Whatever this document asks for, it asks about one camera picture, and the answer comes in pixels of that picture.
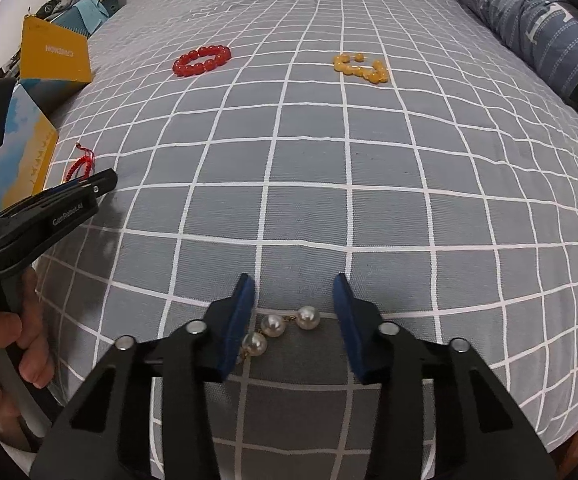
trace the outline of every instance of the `silver screw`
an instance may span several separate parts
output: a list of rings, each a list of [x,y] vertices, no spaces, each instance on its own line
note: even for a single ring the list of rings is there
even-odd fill
[[[381,323],[381,325],[378,327],[378,330],[381,334],[384,335],[396,335],[398,332],[400,332],[400,327],[395,323],[386,321]]]
[[[128,350],[134,346],[135,342],[136,340],[130,335],[122,335],[116,339],[114,346],[118,348],[118,350]]]
[[[187,323],[187,332],[190,334],[200,334],[207,330],[207,323],[201,319],[194,319]]]
[[[461,337],[451,339],[450,344],[451,348],[453,348],[456,352],[459,352],[461,354],[466,352],[469,348],[471,348],[469,341],[467,341],[466,339],[462,339]]]

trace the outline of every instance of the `bracelet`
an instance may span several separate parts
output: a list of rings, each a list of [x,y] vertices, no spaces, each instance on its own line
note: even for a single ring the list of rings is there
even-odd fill
[[[213,56],[202,63],[191,64],[199,57]],[[190,50],[183,54],[173,63],[173,73],[178,77],[189,77],[190,75],[200,75],[209,72],[217,66],[222,66],[231,59],[231,50],[224,45],[201,46],[198,50]]]

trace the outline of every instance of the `pearl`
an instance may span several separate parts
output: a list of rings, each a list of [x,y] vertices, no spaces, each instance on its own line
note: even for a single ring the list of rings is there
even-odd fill
[[[320,324],[320,312],[310,305],[301,306],[295,315],[295,323],[303,330],[313,330]]]
[[[258,357],[267,350],[267,340],[258,332],[249,332],[242,340],[242,348],[248,355]]]
[[[287,328],[287,322],[278,314],[269,314],[260,322],[262,332],[268,337],[281,336]]]

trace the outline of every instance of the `bed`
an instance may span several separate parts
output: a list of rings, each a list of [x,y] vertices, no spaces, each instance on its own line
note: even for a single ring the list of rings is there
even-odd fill
[[[233,59],[173,75],[202,44]],[[335,72],[342,51],[389,83]],[[118,336],[167,335],[248,272],[258,316],[323,319],[207,386],[223,478],[363,478],[379,391],[347,367],[344,271],[417,337],[472,341],[547,449],[578,429],[578,113],[456,0],[143,0],[90,55],[94,82],[52,118],[47,185],[77,141],[119,180],[38,262],[56,395]],[[431,476],[432,384],[425,413]]]

